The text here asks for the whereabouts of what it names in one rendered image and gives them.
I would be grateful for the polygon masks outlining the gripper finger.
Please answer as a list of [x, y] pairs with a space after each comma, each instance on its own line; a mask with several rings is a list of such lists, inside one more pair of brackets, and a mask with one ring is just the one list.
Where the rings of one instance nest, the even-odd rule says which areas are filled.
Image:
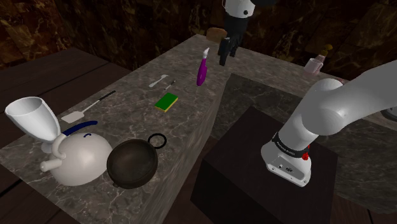
[[235, 57], [236, 51], [240, 45], [240, 38], [230, 39], [230, 54], [229, 56]]
[[218, 49], [218, 55], [220, 56], [219, 64], [221, 66], [225, 65], [226, 58], [228, 57], [230, 49], [231, 49], [230, 38], [223, 38], [219, 44], [219, 49]]

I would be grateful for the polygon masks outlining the brown bread loaf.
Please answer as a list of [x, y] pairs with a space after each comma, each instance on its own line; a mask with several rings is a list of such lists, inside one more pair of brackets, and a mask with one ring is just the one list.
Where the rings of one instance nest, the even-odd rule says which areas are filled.
[[218, 27], [210, 27], [206, 33], [206, 39], [215, 43], [220, 43], [223, 38], [227, 36], [227, 32], [224, 29]]

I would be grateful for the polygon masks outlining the white spoon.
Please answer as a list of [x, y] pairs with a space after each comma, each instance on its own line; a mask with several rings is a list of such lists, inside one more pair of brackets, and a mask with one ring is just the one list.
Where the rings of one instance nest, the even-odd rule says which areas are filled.
[[168, 77], [169, 75], [167, 74], [163, 74], [161, 75], [160, 79], [158, 79], [157, 81], [154, 81], [153, 83], [149, 84], [149, 87], [152, 88], [154, 87], [158, 82], [162, 81], [164, 78]]

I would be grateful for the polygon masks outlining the green and yellow sponge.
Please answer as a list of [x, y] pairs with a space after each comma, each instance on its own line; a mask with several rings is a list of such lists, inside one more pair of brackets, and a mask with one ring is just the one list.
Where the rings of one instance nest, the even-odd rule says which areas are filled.
[[178, 96], [172, 93], [166, 93], [156, 104], [155, 108], [163, 111], [164, 113], [178, 100]]

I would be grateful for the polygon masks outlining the pink soap dispenser bottle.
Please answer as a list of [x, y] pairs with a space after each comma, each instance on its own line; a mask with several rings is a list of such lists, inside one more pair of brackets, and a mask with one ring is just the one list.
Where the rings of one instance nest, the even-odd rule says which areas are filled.
[[329, 51], [333, 49], [331, 44], [324, 45], [323, 49], [319, 52], [319, 54], [315, 58], [310, 58], [303, 70], [305, 74], [313, 74], [317, 75], [321, 68], [324, 65], [324, 61]]

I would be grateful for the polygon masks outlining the dark robot stand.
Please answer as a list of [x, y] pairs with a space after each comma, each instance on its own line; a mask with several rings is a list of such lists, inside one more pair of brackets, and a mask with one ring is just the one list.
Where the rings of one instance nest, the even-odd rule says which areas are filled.
[[330, 224], [338, 156], [311, 143], [305, 187], [271, 173], [260, 150], [281, 126], [250, 107], [203, 158], [191, 201], [214, 224]]

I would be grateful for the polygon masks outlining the dark round pan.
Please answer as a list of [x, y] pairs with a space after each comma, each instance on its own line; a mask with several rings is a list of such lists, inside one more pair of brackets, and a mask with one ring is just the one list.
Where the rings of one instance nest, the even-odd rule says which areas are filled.
[[157, 149], [167, 144], [161, 133], [150, 135], [147, 140], [130, 139], [119, 144], [107, 159], [107, 172], [113, 186], [134, 189], [145, 185], [157, 171]]

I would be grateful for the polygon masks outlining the white goblet vase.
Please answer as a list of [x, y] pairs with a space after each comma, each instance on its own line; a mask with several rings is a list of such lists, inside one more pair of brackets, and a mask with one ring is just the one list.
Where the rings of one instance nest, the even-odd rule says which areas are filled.
[[6, 116], [24, 133], [42, 142], [44, 153], [52, 152], [52, 143], [60, 134], [57, 117], [40, 97], [17, 99], [4, 110]]

